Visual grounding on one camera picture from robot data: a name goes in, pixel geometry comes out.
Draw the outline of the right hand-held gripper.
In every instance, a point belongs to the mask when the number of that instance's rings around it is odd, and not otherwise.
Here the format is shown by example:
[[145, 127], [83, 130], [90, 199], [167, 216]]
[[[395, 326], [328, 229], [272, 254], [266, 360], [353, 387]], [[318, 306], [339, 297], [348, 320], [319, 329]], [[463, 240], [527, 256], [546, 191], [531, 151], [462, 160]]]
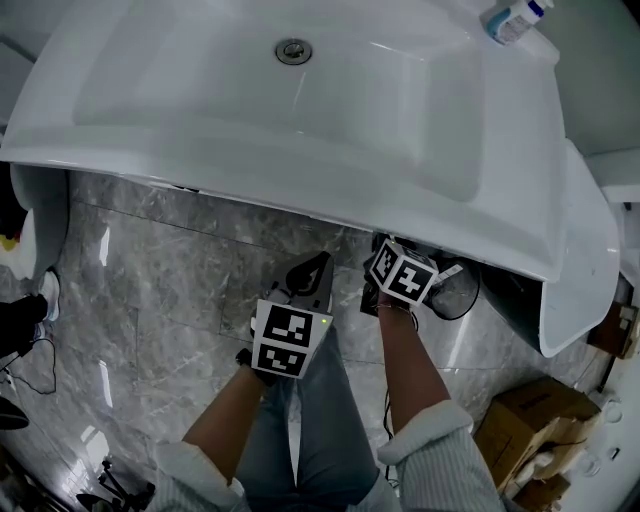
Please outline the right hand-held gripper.
[[436, 261], [382, 233], [373, 235], [371, 251], [364, 262], [362, 313], [377, 315], [380, 293], [404, 305], [425, 305], [436, 311], [434, 299], [453, 276], [451, 262]]

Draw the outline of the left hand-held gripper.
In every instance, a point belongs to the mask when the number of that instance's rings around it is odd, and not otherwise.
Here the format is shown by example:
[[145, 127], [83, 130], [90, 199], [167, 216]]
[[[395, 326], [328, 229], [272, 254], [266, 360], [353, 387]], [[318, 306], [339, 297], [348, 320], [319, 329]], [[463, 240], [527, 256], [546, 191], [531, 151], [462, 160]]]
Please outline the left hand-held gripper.
[[333, 323], [334, 259], [312, 251], [277, 265], [263, 280], [250, 321], [251, 367], [300, 379]]

